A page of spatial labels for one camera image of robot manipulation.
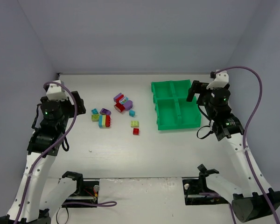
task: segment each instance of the green plastic bin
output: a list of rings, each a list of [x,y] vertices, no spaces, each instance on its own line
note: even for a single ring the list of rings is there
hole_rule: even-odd
[[[151,83],[158,130],[200,127],[196,97],[192,102],[186,101],[190,87],[190,80]]]

